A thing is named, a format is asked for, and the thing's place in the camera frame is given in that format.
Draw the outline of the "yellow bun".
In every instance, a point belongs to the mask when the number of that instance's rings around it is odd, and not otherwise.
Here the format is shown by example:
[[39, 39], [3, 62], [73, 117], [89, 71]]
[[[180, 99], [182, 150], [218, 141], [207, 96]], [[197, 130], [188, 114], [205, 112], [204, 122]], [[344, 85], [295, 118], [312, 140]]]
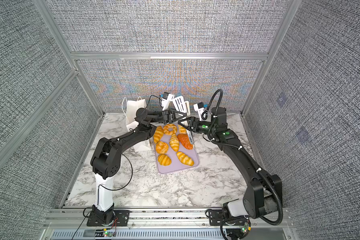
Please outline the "yellow bun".
[[171, 158], [166, 154], [160, 154], [157, 160], [161, 166], [169, 166], [172, 163]]

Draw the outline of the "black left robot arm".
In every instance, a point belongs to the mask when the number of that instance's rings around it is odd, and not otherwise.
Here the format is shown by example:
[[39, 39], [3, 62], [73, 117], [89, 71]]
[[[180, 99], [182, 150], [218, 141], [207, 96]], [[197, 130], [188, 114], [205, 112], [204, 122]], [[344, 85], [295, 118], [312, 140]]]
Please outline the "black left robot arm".
[[94, 209], [102, 212], [112, 210], [114, 202], [111, 178], [119, 171], [121, 156], [124, 151], [136, 144], [153, 138], [157, 144], [164, 134], [172, 135], [177, 128], [164, 129], [154, 126], [154, 123], [172, 124], [187, 116], [187, 113], [175, 109], [151, 112], [147, 108], [139, 108], [136, 111], [135, 121], [138, 125], [130, 132], [112, 139], [102, 138], [99, 140], [90, 164], [96, 177], [96, 197]]

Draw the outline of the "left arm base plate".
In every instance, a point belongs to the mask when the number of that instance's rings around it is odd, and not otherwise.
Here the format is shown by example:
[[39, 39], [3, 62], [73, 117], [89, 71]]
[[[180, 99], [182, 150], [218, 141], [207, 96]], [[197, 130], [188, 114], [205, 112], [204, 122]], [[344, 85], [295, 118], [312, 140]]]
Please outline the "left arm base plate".
[[86, 225], [88, 227], [111, 227], [115, 224], [117, 227], [126, 227], [129, 221], [130, 211], [113, 210], [102, 212], [92, 210], [89, 214]]

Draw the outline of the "long striped bread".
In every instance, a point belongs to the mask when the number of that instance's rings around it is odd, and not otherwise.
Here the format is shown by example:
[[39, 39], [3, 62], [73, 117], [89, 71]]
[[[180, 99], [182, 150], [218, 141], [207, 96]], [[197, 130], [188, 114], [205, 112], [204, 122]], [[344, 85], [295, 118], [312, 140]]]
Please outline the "long striped bread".
[[178, 160], [184, 165], [193, 166], [195, 164], [193, 159], [183, 152], [177, 152], [176, 156]]

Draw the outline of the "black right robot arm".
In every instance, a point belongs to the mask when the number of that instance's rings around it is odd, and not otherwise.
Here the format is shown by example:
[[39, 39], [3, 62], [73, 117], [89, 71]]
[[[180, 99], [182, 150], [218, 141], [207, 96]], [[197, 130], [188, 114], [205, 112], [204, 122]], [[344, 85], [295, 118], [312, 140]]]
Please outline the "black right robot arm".
[[260, 218], [270, 225], [279, 225], [284, 217], [282, 181], [270, 175], [247, 152], [238, 135], [228, 127], [226, 109], [212, 108], [211, 120], [201, 121], [196, 117], [179, 120], [187, 130], [206, 134], [236, 165], [246, 181], [244, 196], [228, 202], [226, 208], [232, 217], [250, 216]]

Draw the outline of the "steel tongs white tips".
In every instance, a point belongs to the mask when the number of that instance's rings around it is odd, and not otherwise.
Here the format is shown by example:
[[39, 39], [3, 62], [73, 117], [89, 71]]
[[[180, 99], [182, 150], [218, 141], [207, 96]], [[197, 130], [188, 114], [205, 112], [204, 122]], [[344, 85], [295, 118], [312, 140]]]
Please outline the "steel tongs white tips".
[[[172, 103], [175, 106], [177, 111], [185, 113], [187, 117], [190, 116], [191, 113], [190, 113], [189, 102], [185, 101], [183, 96], [173, 98]], [[192, 136], [192, 132], [187, 130], [187, 134], [188, 134], [188, 136], [190, 138], [191, 144], [194, 144], [194, 139], [193, 139], [193, 136]]]

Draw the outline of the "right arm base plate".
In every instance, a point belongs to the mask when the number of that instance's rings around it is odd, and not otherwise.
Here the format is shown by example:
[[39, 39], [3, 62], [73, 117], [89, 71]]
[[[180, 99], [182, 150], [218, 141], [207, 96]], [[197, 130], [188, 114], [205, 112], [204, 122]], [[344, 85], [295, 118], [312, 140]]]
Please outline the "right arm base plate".
[[249, 215], [234, 217], [223, 209], [207, 209], [205, 215], [211, 226], [220, 226], [224, 220], [228, 220], [224, 226], [243, 225], [250, 217]]

